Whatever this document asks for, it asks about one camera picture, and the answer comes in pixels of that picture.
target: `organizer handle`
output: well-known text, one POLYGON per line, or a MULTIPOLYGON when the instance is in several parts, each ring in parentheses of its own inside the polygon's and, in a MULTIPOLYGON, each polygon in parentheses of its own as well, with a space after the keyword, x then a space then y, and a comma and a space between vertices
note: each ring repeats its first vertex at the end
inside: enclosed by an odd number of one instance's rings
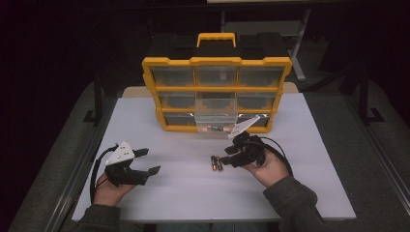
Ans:
POLYGON ((196 47, 199 47, 201 41, 232 41, 233 47, 236 47, 234 33, 200 33, 196 47))

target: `person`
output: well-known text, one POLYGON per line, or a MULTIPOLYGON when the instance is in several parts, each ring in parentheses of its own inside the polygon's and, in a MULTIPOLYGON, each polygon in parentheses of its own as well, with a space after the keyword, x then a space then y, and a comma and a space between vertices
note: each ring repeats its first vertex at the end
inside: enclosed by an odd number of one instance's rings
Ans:
MULTIPOLYGON (((289 176, 285 165, 270 151, 265 150, 263 165, 244 165, 266 189, 264 196, 281 216, 279 230, 283 232, 334 231, 316 209, 317 195, 310 188, 289 176)), ((102 174, 98 180, 94 204, 70 231, 119 231, 121 209, 116 207, 135 186, 115 187, 102 174)))

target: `sleeve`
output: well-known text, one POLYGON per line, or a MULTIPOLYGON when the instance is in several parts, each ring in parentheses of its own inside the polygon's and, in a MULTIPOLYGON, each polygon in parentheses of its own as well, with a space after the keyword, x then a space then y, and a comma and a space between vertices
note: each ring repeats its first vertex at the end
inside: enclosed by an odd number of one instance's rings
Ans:
POLYGON ((68 232, 119 231, 120 214, 121 209, 118 207, 92 205, 78 224, 68 232))
POLYGON ((295 178, 288 176, 263 191, 271 206, 282 217, 284 232, 334 231, 316 209, 317 195, 295 178))

